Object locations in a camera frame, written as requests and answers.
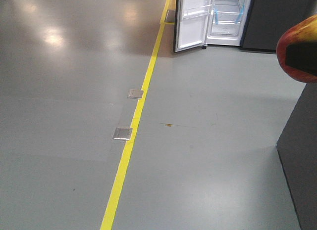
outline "door shelf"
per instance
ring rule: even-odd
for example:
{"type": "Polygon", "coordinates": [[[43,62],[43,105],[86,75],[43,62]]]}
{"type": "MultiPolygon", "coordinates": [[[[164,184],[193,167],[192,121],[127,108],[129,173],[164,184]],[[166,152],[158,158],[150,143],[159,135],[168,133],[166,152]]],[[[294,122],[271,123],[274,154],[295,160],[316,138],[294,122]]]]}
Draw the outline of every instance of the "door shelf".
{"type": "Polygon", "coordinates": [[[201,6],[184,10],[183,19],[192,19],[200,16],[207,16],[209,14],[210,5],[201,6]]]}

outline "metal floor plate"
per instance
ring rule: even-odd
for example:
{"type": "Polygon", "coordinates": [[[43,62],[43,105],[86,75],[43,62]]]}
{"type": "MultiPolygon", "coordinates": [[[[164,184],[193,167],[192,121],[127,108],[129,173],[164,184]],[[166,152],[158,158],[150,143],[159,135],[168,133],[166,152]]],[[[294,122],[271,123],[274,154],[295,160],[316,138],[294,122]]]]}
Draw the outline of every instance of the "metal floor plate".
{"type": "Polygon", "coordinates": [[[132,128],[117,127],[115,128],[113,139],[115,140],[130,140],[132,128]]]}
{"type": "Polygon", "coordinates": [[[131,89],[128,94],[128,98],[130,99],[141,99],[143,96],[142,90],[131,89]]]}

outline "gray floor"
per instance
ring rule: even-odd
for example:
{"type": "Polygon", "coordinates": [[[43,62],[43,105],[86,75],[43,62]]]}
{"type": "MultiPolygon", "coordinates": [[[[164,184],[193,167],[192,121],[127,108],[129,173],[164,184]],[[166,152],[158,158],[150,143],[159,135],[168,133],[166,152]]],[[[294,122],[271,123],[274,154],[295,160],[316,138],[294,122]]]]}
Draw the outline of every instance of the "gray floor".
{"type": "MultiPolygon", "coordinates": [[[[0,229],[99,229],[164,2],[0,0],[0,229]]],[[[113,229],[299,229],[275,144],[304,84],[172,30],[113,229]]]]}
{"type": "Polygon", "coordinates": [[[173,55],[172,33],[167,26],[113,229],[299,230],[275,145],[304,85],[275,54],[173,55]]]}
{"type": "Polygon", "coordinates": [[[0,229],[100,228],[165,0],[0,0],[0,229]]]}

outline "dark panel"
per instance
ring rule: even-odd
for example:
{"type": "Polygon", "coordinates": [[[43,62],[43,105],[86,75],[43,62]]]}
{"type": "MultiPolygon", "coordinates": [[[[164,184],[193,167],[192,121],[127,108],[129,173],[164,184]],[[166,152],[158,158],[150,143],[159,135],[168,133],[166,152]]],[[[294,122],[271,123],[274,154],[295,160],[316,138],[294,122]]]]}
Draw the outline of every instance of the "dark panel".
{"type": "Polygon", "coordinates": [[[275,50],[278,39],[307,17],[311,0],[254,0],[242,48],[275,50]]]}
{"type": "Polygon", "coordinates": [[[317,230],[317,84],[307,84],[277,150],[302,230],[317,230]]]}

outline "open refrigerator door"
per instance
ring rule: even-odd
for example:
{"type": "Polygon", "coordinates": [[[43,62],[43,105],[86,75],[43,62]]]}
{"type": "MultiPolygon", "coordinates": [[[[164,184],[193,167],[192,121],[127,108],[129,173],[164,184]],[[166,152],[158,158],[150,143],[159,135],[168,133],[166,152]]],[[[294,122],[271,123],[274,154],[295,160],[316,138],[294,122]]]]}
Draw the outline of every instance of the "open refrigerator door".
{"type": "Polygon", "coordinates": [[[176,0],[174,52],[206,45],[212,0],[176,0]]]}

